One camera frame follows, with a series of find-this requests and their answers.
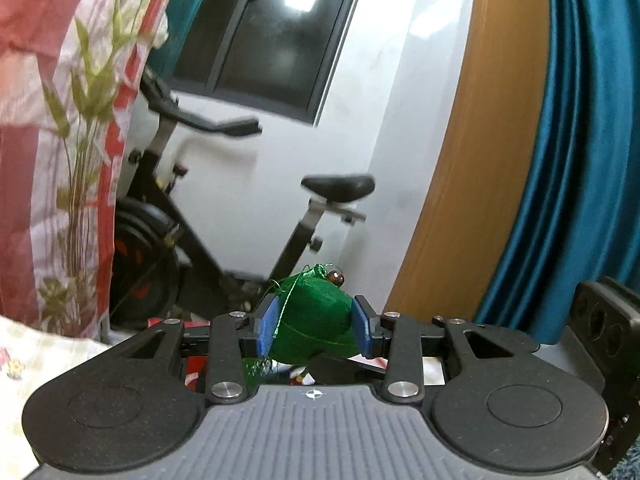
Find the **bike handlebar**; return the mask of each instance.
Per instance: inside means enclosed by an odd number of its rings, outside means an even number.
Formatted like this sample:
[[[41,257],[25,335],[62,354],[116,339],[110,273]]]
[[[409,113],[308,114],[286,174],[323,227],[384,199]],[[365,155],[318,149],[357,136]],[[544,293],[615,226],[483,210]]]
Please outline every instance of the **bike handlebar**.
[[[151,111],[199,132],[222,134],[227,137],[247,137],[262,133],[260,123],[255,118],[242,118],[216,123],[200,115],[182,110],[171,98],[171,89],[167,84],[148,68],[145,68],[142,73],[140,91],[144,95]]]

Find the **seat post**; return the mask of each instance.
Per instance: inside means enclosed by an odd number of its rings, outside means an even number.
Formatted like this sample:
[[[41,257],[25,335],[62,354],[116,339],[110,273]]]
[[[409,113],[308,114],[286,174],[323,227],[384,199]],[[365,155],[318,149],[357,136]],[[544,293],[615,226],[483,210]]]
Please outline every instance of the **seat post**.
[[[305,252],[311,238],[313,238],[327,205],[327,203],[318,202],[317,200],[309,200],[309,208],[306,210],[302,220],[298,222],[289,237],[289,241],[280,253],[278,261],[269,276],[269,281],[281,280],[291,275],[300,256]]]
[[[158,162],[162,158],[162,152],[169,142],[169,138],[174,132],[176,121],[160,116],[158,121],[158,130],[151,140],[147,149],[142,153],[142,157],[138,162],[133,179],[129,185],[127,196],[142,200],[146,195],[148,186],[156,186],[156,168]]]

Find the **teal curtain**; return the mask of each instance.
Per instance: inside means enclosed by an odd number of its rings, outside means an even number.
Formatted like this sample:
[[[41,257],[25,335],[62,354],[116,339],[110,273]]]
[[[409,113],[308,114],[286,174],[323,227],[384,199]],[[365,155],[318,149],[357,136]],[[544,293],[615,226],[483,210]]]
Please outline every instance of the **teal curtain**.
[[[200,9],[203,0],[169,0],[166,15],[169,22],[169,37],[164,45],[153,50],[148,65],[160,76],[169,77],[174,73],[175,64],[187,38],[187,33]]]
[[[581,280],[640,288],[640,0],[550,0],[550,24],[529,177],[477,315],[543,343]]]

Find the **green ornament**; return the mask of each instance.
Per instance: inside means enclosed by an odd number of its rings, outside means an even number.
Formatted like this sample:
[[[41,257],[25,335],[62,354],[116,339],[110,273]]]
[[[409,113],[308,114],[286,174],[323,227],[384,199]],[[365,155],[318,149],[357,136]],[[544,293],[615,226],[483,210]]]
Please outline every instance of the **green ornament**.
[[[306,365],[316,354],[352,357],[359,354],[351,329],[351,297],[327,281],[323,266],[282,280],[283,302],[269,356]]]

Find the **wooden door frame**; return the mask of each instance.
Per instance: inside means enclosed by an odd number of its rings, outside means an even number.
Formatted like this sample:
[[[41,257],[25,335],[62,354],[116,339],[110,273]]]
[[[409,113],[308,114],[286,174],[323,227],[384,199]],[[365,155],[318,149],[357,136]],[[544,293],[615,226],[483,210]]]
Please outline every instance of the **wooden door frame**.
[[[442,150],[387,310],[474,316],[529,171],[548,35],[548,0],[474,0]]]

